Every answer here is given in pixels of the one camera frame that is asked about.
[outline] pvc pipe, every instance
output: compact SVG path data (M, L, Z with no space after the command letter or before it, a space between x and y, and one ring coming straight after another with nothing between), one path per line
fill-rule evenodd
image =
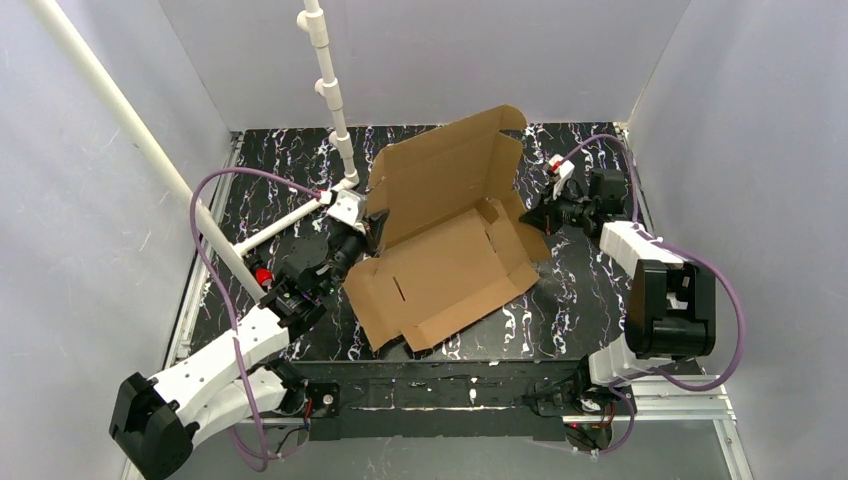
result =
M56 40L56 43L88 80L92 90L118 120L121 129L132 139L171 193L188 211L192 196L191 188L174 168L174 164L171 163L168 155L162 150L153 134L144 125L141 117L138 116L121 89L109 76L109 72L106 71L103 64L85 43L65 12L62 11L55 0L29 0L29 5ZM230 242L218 228L218 224L212 218L209 209L202 204L198 205L197 224L203 236L206 237L221 260L230 268L250 295L255 300L262 298L265 295L264 290L256 283L256 279L253 278L241 257L236 254Z
M347 133L347 125L342 111L342 98L339 91L338 79L333 71L333 59L330 57L330 38L327 35L327 23L324 20L324 10L318 0L304 0L306 10L297 16L297 25L309 33L315 54L318 56L318 66L321 68L322 88L316 91L327 100L327 108L333 114L333 128L338 142L335 144L342 156L345 166L345 180L354 186L359 183L359 174L353 163L353 144Z
M351 184L350 181L348 181L347 179L343 179L341 182L334 185L331 190L347 190L355 186L356 184ZM318 207L320 206L321 204L318 203L318 200L310 200L304 203L285 217L256 232L255 234L245 239L243 242L237 243L233 246L233 250L239 256L243 257L247 255L247 252L265 243L268 239L282 232L286 228L289 228L290 226L294 225L298 220L304 218L315 210L318 210Z

